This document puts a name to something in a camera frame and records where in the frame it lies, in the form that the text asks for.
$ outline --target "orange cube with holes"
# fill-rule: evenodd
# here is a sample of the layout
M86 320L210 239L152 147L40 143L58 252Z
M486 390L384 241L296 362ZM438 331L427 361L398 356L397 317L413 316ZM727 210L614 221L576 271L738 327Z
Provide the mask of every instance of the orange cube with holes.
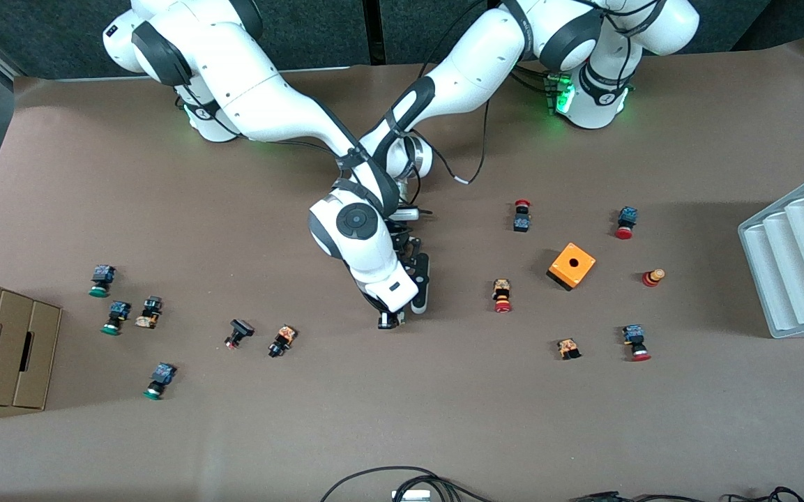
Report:
M563 252L547 269L547 276L556 280L567 291L571 291L581 284L587 271L591 270L597 261L571 242L566 245Z

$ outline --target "table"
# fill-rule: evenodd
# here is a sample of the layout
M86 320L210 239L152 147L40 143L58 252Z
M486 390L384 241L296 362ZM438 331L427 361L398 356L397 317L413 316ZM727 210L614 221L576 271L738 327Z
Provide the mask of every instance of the table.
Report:
M288 74L357 134L415 66ZM378 331L342 264L306 227L335 178L294 146L214 145L152 80L17 82L0 153L0 284L65 309L48 410L0 420L0 501L312 500L335 480L417 464L495 500L600 490L804 496L804 340L769 339L736 226L804 181L804 41L757 53L647 58L610 127L578 130L503 85L477 182L437 166L416 225L430 310ZM420 128L462 177L481 110ZM511 203L532 201L514 233ZM612 237L622 206L631 241ZM567 242L597 259L566 292ZM108 300L93 267L117 267ZM647 289L639 274L669 276ZM513 312L491 285L513 283ZM154 331L98 332L109 300ZM239 350L229 321L257 330ZM266 356L281 324L292 350ZM653 359L628 362L643 324ZM584 354L561 361L555 342ZM141 396L160 361L178 377ZM349 483L385 500L406 474Z

